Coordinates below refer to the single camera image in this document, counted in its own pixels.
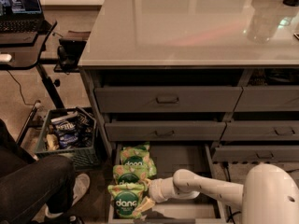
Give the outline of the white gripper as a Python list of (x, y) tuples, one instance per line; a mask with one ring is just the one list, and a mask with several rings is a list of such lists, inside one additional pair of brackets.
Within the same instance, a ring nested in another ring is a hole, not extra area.
[(199, 191), (183, 192), (173, 183), (173, 178), (140, 179), (138, 181), (144, 187), (144, 191), (149, 190), (149, 197), (145, 197), (142, 202), (133, 211), (133, 216), (140, 216), (143, 212), (151, 209), (155, 203), (163, 203), (169, 199), (191, 200), (199, 196)]

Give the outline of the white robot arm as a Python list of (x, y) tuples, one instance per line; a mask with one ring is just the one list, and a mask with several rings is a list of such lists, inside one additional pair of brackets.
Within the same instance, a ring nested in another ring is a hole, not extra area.
[(149, 196), (135, 209), (137, 213), (151, 209), (156, 203), (193, 199), (203, 193), (240, 210), (242, 224), (299, 223), (299, 188), (287, 172), (272, 164), (254, 166), (242, 184), (179, 169), (171, 177), (151, 180), (148, 191)]

